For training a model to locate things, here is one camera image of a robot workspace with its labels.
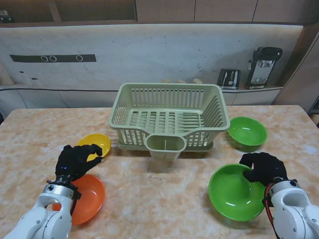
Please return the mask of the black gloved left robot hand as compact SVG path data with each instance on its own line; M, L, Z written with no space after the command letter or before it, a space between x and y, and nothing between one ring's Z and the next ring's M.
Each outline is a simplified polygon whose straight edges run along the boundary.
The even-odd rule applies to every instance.
M56 179L72 182L83 177L90 169L101 163L102 148L96 144L71 147L64 146L55 167Z

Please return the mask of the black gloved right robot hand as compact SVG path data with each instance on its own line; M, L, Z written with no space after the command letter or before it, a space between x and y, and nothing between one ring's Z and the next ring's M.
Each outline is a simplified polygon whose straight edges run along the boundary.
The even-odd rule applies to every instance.
M239 163L252 169L243 172L243 176L251 183L260 182L262 185L268 186L278 180L288 180L284 163L268 153L243 154Z

